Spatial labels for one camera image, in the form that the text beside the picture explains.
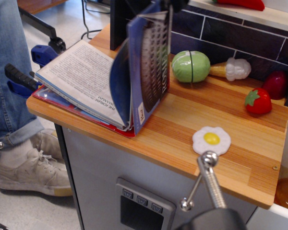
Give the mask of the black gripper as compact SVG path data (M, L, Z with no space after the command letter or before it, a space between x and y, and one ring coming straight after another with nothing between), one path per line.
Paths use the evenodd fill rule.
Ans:
M189 0L161 0L160 6L162 10L173 9L174 12L179 12L184 9L189 3Z

